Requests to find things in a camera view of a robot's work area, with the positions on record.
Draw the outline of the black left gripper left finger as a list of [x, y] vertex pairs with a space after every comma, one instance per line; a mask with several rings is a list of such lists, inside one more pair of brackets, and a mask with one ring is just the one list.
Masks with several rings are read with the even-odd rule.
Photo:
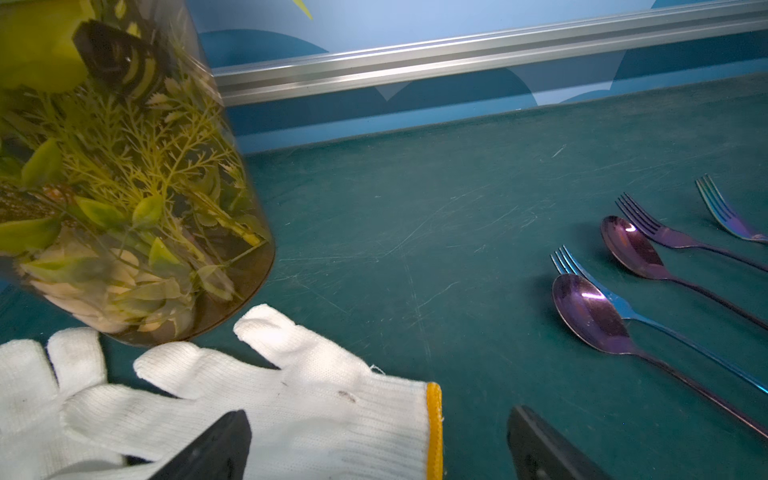
[[227, 412], [157, 471], [151, 480], [243, 479], [251, 439], [246, 412]]

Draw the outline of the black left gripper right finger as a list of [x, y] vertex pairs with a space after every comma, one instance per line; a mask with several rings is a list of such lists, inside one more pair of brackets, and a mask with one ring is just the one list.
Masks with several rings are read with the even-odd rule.
[[528, 406], [511, 410], [506, 439], [518, 479], [612, 479]]

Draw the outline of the purple fork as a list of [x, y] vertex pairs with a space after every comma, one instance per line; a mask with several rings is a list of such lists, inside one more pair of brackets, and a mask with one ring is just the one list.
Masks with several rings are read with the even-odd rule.
[[767, 265], [764, 263], [753, 261], [723, 248], [699, 242], [681, 231], [663, 225], [626, 193], [618, 197], [616, 204], [630, 222], [635, 225], [637, 230], [662, 246], [672, 249], [703, 249], [732, 258], [764, 272], [767, 271]]

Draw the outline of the rainbow iridescent fork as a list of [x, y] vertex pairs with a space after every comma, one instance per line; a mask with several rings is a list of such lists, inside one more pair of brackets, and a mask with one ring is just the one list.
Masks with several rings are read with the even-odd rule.
[[767, 235], [754, 230], [732, 209], [708, 174], [697, 178], [695, 185], [710, 214], [726, 231], [742, 240], [767, 243]]

